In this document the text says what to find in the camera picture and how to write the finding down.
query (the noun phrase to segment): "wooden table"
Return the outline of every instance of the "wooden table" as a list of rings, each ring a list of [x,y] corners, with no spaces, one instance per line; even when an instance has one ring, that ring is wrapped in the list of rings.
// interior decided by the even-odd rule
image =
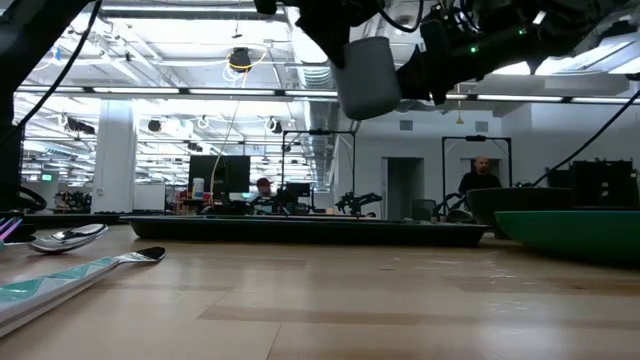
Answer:
[[[638,272],[479,249],[141,241],[0,253],[6,283],[164,246],[0,340],[7,360],[640,359]]]

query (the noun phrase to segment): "door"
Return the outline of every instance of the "door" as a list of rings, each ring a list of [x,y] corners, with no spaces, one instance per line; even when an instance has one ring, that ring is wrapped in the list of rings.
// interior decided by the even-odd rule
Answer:
[[[386,219],[411,218],[411,202],[424,198],[424,159],[387,158],[385,172]]]

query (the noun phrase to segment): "ceiling light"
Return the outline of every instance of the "ceiling light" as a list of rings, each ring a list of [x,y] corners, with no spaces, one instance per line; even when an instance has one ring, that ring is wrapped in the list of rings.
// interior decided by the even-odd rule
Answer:
[[[140,5],[103,5],[104,11],[146,11],[146,12],[231,12],[231,13],[255,13],[253,7],[242,6],[197,6],[197,5],[176,5],[176,6],[140,6]],[[278,10],[277,14],[283,14],[282,10]]]
[[[628,98],[573,98],[571,100],[573,103],[582,103],[582,104],[626,104],[629,102]],[[640,100],[636,100],[634,104],[640,104]]]
[[[467,95],[462,94],[447,94],[447,100],[466,100]]]
[[[122,87],[122,88],[93,88],[93,91],[97,93],[114,93],[114,94],[179,94],[180,90],[176,88],[134,88],[134,87]]]
[[[50,86],[18,86],[18,90],[16,92],[27,92],[27,93],[39,93],[39,92],[47,92],[51,89]],[[75,86],[58,86],[56,88],[56,92],[84,92],[84,89],[81,87]]]
[[[561,96],[478,95],[482,101],[560,102]]]
[[[337,97],[337,91],[314,91],[314,90],[287,90],[285,91],[287,96],[328,96]]]
[[[252,90],[252,89],[189,89],[194,95],[254,95],[254,96],[274,96],[273,90]]]

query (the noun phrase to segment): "teal striped utensil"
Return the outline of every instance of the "teal striped utensil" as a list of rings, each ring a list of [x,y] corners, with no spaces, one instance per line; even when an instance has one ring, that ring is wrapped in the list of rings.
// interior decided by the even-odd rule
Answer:
[[[119,265],[158,263],[166,253],[164,248],[153,247],[0,287],[0,338],[80,293]]]

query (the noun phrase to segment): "person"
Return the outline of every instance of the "person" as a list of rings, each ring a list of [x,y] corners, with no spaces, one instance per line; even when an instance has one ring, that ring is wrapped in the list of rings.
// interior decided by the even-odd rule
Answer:
[[[262,197],[271,197],[273,194],[271,193],[271,181],[267,178],[260,178],[258,182],[256,182],[256,186],[258,187],[258,195]]]
[[[460,182],[458,192],[466,195],[469,190],[500,188],[500,180],[489,172],[489,158],[478,156],[473,162],[474,171],[467,173]]]

